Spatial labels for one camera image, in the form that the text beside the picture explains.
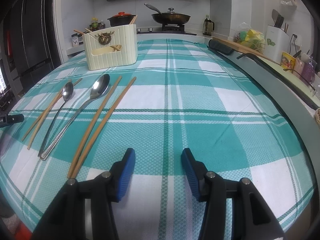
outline metal screw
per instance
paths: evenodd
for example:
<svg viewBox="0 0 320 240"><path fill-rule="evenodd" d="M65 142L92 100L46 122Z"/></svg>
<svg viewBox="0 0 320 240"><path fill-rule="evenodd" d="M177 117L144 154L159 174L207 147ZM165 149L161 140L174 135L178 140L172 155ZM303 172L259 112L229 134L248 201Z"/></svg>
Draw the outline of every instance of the metal screw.
<svg viewBox="0 0 320 240"><path fill-rule="evenodd" d="M111 176L111 172L110 171L104 171L103 173L101 173L101 176L104 178L109 178Z"/></svg>
<svg viewBox="0 0 320 240"><path fill-rule="evenodd" d="M208 171L206 174L210 179L214 178L216 174L213 171Z"/></svg>
<svg viewBox="0 0 320 240"><path fill-rule="evenodd" d="M246 184L246 185L250 184L251 182L248 178L242 178L241 181L243 184Z"/></svg>
<svg viewBox="0 0 320 240"><path fill-rule="evenodd" d="M68 179L67 183L68 183L69 185L73 185L73 184L76 183L76 180L75 180L75 179Z"/></svg>

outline frying pan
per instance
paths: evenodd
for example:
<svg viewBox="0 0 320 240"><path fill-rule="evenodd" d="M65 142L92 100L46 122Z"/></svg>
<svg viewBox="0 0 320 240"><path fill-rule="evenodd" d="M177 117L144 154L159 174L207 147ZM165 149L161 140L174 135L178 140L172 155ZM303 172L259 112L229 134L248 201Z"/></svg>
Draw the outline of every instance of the frying pan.
<svg viewBox="0 0 320 240"><path fill-rule="evenodd" d="M153 19L160 24L177 24L177 25L183 25L187 23L190 19L189 15L176 13L174 12L173 8L168 8L168 12L162 13L160 12L156 7L145 3L145 6L147 6L149 9L154 10L158 13L152 14Z"/></svg>

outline refrigerator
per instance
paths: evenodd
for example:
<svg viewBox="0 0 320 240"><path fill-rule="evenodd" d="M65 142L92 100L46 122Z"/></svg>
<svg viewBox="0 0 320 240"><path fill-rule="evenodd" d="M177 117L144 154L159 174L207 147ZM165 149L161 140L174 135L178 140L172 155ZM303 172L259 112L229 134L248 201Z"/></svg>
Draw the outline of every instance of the refrigerator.
<svg viewBox="0 0 320 240"><path fill-rule="evenodd" d="M12 57L24 92L60 65L52 23L52 0L17 0L12 6Z"/></svg>

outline table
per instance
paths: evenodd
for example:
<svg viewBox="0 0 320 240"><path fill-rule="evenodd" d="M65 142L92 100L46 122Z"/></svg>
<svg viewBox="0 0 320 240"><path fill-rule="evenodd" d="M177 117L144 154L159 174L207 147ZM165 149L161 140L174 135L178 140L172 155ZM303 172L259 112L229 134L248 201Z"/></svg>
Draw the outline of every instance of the table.
<svg viewBox="0 0 320 240"><path fill-rule="evenodd" d="M133 76L124 96L93 145L78 181L92 179L136 152L126 196L113 210L120 239L197 239L204 203L192 197L180 155L189 147L226 179L248 177L287 230L308 204L314 176L300 138L263 88L236 65L204 44L182 40L138 42L138 60L129 66L89 71L84 52L52 71L13 108L25 121L0 129L0 188L19 218L32 231L66 181L76 148L100 106L92 102L71 124L47 161L37 153L57 109L50 111L32 148L22 136L66 80L83 80L65 105L49 142L103 73L113 84L123 78L95 128ZM225 239L231 236L231 202L227 202Z"/></svg>

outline pan lid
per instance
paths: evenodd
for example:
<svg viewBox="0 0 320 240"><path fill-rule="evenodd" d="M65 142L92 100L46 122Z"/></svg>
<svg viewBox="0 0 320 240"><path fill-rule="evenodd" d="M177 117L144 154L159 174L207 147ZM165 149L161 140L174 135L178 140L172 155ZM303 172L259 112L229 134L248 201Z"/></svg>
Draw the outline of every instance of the pan lid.
<svg viewBox="0 0 320 240"><path fill-rule="evenodd" d="M179 14L179 15L186 15L186 14L183 14L183 13L176 13L176 12L174 12L173 10L174 10L174 8L168 8L168 12L165 12L165 13L162 13L162 14Z"/></svg>
<svg viewBox="0 0 320 240"><path fill-rule="evenodd" d="M176 12L174 12L174 11L173 11L174 8L168 8L168 10L169 10L169 11L167 11L167 12L165 12L165 13L163 13L163 14L182 14L182 13L176 13Z"/></svg>
<svg viewBox="0 0 320 240"><path fill-rule="evenodd" d="M118 12L117 15L113 15L113 17L118 17L118 16L125 16L125 15L132 15L131 13L125 13L125 12Z"/></svg>

